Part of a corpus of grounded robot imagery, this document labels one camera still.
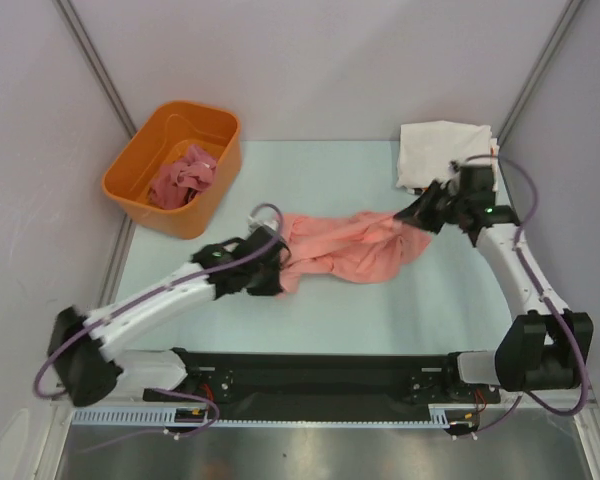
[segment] white table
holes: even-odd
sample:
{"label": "white table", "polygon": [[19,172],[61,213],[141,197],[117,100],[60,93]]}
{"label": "white table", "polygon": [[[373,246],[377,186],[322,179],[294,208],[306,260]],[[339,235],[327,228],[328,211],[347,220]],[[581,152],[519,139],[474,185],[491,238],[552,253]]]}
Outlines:
{"label": "white table", "polygon": [[[202,236],[185,241],[136,227],[118,299],[160,280],[202,246],[246,235],[246,216],[263,201],[283,212],[316,216],[406,207],[415,197],[395,188],[397,155],[398,143],[388,141],[243,143],[242,171]],[[503,191],[499,197],[499,203],[508,202]],[[494,349],[510,323],[486,261],[457,227],[446,226],[389,282],[354,285],[314,276],[283,298],[224,297],[153,330],[133,347],[446,354]]]}

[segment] metal frame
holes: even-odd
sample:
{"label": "metal frame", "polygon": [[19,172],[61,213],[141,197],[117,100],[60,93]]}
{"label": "metal frame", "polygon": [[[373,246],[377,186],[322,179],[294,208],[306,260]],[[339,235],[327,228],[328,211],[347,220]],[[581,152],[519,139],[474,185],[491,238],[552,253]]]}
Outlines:
{"label": "metal frame", "polygon": [[[100,56],[98,55],[97,50],[89,38],[89,35],[85,30],[84,25],[82,24],[82,21],[80,20],[80,17],[71,0],[53,0],[53,3],[56,5],[60,16],[67,24],[69,31],[76,40],[79,50],[83,54],[85,61],[95,75],[98,83],[101,85],[103,92],[114,112],[116,113],[120,123],[127,134],[132,137],[137,131],[133,120],[131,119],[119,92],[117,91]],[[586,0],[570,0],[565,6],[565,9],[557,21],[556,27],[551,33],[550,38],[541,52],[536,64],[533,66],[525,85],[521,89],[520,94],[518,95],[510,113],[507,116],[503,128],[499,132],[501,144],[506,143],[512,129],[523,113],[540,81],[544,77],[548,67],[559,51],[560,46],[563,44],[575,19],[581,12],[585,3]],[[125,216],[111,255],[106,278],[99,295],[98,303],[101,306],[111,303],[111,301],[113,301],[115,298],[127,253],[133,238],[133,228],[134,227],[131,220]],[[552,396],[557,395],[557,397],[554,399],[570,402],[570,399],[573,397],[571,393],[563,394],[562,392],[552,392]],[[444,408],[446,405],[439,405],[438,407]],[[448,407],[462,409],[465,406],[450,404]],[[74,410],[70,405],[62,402],[55,402],[53,404],[53,408],[53,421],[40,457],[35,478],[53,479],[55,477],[55,474],[60,466],[63,445],[71,424],[71,418]],[[592,406],[589,406],[578,417],[576,417],[576,422],[593,478],[600,479],[600,412],[597,409],[592,408]],[[233,423],[240,426],[246,426],[249,424],[249,422],[240,420],[234,420],[233,423],[232,421],[227,421],[226,423],[227,426],[232,426]]]}

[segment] crumpled pink cloth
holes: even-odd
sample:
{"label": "crumpled pink cloth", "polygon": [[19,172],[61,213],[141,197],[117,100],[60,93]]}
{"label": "crumpled pink cloth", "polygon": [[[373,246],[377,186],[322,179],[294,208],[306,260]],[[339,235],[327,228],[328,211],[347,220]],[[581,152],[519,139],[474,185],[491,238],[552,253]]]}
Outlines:
{"label": "crumpled pink cloth", "polygon": [[192,144],[184,157],[160,167],[151,181],[149,201],[165,210],[185,206],[211,186],[217,163],[202,147]]}
{"label": "crumpled pink cloth", "polygon": [[390,280],[427,248],[431,237],[393,220],[392,213],[360,212],[349,218],[284,215],[282,235],[291,256],[280,285],[298,290],[305,274],[329,273],[355,283]]}

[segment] laundry basket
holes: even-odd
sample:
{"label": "laundry basket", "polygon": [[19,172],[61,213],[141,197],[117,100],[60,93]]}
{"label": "laundry basket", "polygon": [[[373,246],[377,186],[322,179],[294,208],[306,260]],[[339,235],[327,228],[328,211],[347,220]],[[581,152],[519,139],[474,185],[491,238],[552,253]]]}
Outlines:
{"label": "laundry basket", "polygon": [[[231,112],[191,102],[158,108],[102,179],[105,194],[133,221],[179,238],[206,229],[216,207],[240,171],[240,122]],[[160,167],[178,160],[191,144],[218,159],[215,179],[187,205],[163,210],[149,202],[151,180]]]}

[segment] reflective metal surface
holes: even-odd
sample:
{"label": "reflective metal surface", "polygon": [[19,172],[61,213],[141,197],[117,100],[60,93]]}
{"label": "reflective metal surface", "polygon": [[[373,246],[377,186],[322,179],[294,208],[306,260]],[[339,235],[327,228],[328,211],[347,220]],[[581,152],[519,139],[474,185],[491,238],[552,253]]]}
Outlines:
{"label": "reflective metal surface", "polygon": [[174,441],[149,434],[89,454],[133,431],[71,428],[57,480],[589,479],[573,420],[521,410],[478,441],[443,431],[212,428]]}

